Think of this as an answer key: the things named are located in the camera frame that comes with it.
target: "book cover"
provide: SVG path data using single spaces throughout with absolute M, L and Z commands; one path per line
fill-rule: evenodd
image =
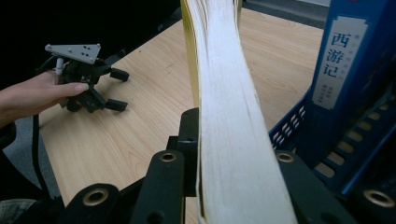
M 395 53 L 396 1 L 331 2 L 296 147 L 310 168 L 337 147 L 392 80 Z

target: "blue plastic crate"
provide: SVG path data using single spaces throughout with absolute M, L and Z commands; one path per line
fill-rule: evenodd
M 298 144 L 308 167 L 331 152 L 392 79 L 395 8 L 394 0 L 331 2 Z
M 311 89 L 269 132 L 274 150 L 299 152 L 299 132 L 304 125 L 305 104 Z M 385 142 L 396 133 L 396 80 L 376 103 L 357 119 L 339 144 L 312 169 L 332 191 L 347 195 Z

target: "label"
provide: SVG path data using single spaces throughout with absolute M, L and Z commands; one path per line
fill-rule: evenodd
M 364 19 L 338 16 L 332 21 L 317 73 L 312 99 L 314 104 L 329 110 L 334 109 L 367 28 Z

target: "finger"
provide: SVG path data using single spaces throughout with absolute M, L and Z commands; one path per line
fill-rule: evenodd
M 53 87 L 53 97 L 61 98 L 66 96 L 75 96 L 86 91 L 89 88 L 87 83 L 68 83 Z

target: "dark background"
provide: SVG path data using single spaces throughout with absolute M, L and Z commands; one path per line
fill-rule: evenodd
M 101 44 L 105 59 L 156 35 L 179 0 L 40 3 L 7 1 L 0 8 L 0 90 L 35 75 L 51 55 L 47 44 Z

